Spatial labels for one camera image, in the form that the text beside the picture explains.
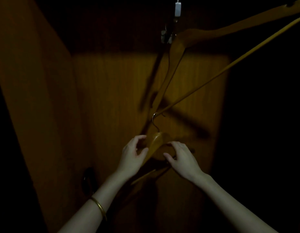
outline hanger hook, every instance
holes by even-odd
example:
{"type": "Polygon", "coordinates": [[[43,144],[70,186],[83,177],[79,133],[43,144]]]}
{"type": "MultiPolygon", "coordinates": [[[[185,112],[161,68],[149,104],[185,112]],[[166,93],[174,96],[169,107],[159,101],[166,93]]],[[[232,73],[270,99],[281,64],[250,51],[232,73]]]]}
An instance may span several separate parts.
{"type": "Polygon", "coordinates": [[[154,115],[152,116],[152,124],[156,127],[157,132],[160,132],[160,129],[159,129],[159,128],[154,124],[154,122],[153,122],[153,118],[154,118],[155,114],[156,114],[156,113],[154,113],[154,115]]]}

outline wardrobe door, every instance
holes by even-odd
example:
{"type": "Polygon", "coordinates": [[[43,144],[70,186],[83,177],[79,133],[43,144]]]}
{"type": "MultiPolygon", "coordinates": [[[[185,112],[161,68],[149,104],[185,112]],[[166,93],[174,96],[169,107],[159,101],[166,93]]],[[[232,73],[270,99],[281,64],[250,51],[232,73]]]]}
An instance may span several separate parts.
{"type": "Polygon", "coordinates": [[[70,53],[33,0],[0,0],[0,86],[44,221],[56,232],[87,199],[81,180],[91,152],[70,53]]]}

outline right hand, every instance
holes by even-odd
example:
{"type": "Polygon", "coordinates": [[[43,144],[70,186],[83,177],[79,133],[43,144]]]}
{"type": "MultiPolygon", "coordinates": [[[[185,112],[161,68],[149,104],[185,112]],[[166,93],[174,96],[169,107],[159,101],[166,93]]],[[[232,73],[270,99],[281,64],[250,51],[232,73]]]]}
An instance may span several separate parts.
{"type": "Polygon", "coordinates": [[[164,153],[163,155],[180,176],[193,182],[195,177],[203,174],[196,159],[185,144],[179,141],[171,141],[169,144],[174,147],[177,160],[174,160],[168,153],[164,153]]]}

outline left hand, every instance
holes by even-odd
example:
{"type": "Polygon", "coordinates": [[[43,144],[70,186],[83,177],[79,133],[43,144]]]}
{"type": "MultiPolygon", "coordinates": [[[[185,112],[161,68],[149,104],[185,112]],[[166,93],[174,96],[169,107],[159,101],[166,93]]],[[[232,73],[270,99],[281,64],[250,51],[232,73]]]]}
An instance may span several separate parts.
{"type": "Polygon", "coordinates": [[[146,135],[135,136],[127,145],[123,148],[120,164],[118,166],[117,172],[121,173],[127,179],[134,176],[140,169],[143,160],[145,159],[148,148],[144,148],[140,155],[137,155],[137,143],[140,139],[145,139],[146,135]]]}

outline bangle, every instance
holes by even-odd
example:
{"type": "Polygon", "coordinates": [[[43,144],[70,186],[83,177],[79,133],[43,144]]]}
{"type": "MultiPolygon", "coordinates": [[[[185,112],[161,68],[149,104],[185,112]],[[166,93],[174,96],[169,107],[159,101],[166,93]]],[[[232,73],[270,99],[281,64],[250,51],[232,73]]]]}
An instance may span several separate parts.
{"type": "Polygon", "coordinates": [[[106,216],[106,212],[104,211],[104,209],[101,207],[101,205],[99,204],[99,202],[94,198],[94,197],[90,197],[91,200],[93,200],[95,202],[95,204],[97,204],[99,210],[101,211],[101,215],[102,217],[104,217],[107,221],[107,216],[106,216]]]}

